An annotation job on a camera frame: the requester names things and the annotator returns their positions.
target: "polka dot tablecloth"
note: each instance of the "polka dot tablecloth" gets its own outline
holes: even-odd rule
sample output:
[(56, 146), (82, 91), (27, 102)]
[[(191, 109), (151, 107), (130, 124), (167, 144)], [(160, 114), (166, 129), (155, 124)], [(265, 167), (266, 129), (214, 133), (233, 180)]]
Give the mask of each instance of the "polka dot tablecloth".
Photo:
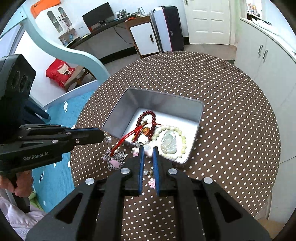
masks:
[[(280, 158), (275, 115), (259, 87), (244, 72), (219, 58), (168, 52), (140, 59), (111, 76), (89, 99), (76, 128), (102, 127), (126, 88), (171, 93), (205, 104), (189, 160), (176, 167), (189, 177), (211, 177), (251, 215), (256, 215), (273, 187)], [(111, 144), (76, 146), (71, 153), (74, 185), (106, 178), (103, 161)], [(120, 148), (132, 157), (131, 148)], [(150, 169), (152, 161), (145, 160)], [(159, 198), (144, 176), (140, 197), (126, 197), (122, 240), (176, 240), (172, 197)]]

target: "pink flower charm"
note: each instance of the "pink flower charm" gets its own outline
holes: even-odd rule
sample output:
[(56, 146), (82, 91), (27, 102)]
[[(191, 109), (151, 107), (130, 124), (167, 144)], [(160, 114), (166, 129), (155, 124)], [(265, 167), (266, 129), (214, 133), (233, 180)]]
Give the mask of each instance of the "pink flower charm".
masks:
[(154, 178), (151, 178), (151, 179), (148, 181), (148, 185), (150, 186), (150, 188), (155, 189), (155, 179), (154, 179)]
[(114, 167), (114, 168), (119, 168), (120, 167), (120, 162), (119, 161), (117, 161), (116, 159), (114, 159), (114, 158), (111, 158), (111, 160), (109, 161), (111, 164), (112, 164), (112, 166)]

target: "computer monitor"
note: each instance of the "computer monitor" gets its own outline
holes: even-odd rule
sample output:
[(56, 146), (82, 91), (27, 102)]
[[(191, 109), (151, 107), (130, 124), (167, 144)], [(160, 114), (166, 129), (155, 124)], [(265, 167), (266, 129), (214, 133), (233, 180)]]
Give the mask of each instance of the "computer monitor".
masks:
[(96, 7), (92, 11), (86, 13), (82, 16), (85, 24), (88, 28), (97, 24), (97, 23), (105, 23), (105, 20), (109, 17), (114, 16), (114, 13), (109, 5), (109, 3), (104, 3), (101, 6)]

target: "metal box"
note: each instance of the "metal box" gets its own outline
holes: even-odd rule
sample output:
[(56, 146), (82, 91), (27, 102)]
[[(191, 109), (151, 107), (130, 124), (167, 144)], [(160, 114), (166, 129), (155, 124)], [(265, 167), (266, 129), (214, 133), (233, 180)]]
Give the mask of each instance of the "metal box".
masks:
[[(187, 145), (186, 152), (183, 154), (182, 158), (172, 160), (183, 164), (188, 160), (193, 143), (195, 142), (203, 106), (202, 101), (187, 97), (157, 91), (128, 88), (110, 112), (102, 129), (109, 132), (112, 136), (122, 138), (135, 129), (138, 118), (143, 112), (152, 110), (156, 115), (157, 123), (179, 127), (183, 134), (185, 134)], [(148, 115), (145, 119), (151, 122), (152, 116)], [(164, 133), (165, 131), (161, 132), (156, 141), (159, 143), (157, 146), (160, 154), (163, 154), (160, 149), (160, 144)], [(126, 142), (133, 144), (131, 139), (132, 136), (127, 138)], [(144, 143), (145, 140), (147, 140), (147, 137), (144, 135), (141, 135), (138, 139), (138, 141), (142, 143)], [(182, 140), (177, 133), (176, 140), (177, 152), (180, 152)]]

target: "metal cabinet handle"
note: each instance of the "metal cabinet handle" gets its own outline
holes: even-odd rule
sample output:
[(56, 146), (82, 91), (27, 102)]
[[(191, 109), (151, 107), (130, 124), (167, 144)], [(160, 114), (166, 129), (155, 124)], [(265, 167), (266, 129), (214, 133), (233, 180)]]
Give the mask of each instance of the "metal cabinet handle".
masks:
[(259, 47), (259, 51), (258, 51), (259, 56), (261, 56), (262, 48), (263, 48), (263, 45), (260, 45), (260, 47)]
[(264, 59), (264, 61), (266, 60), (266, 55), (267, 55), (267, 53), (268, 53), (268, 50), (265, 50), (264, 55), (263, 55), (263, 59)]
[(150, 34), (150, 39), (151, 39), (151, 42), (154, 43), (154, 40), (152, 38), (152, 34)]

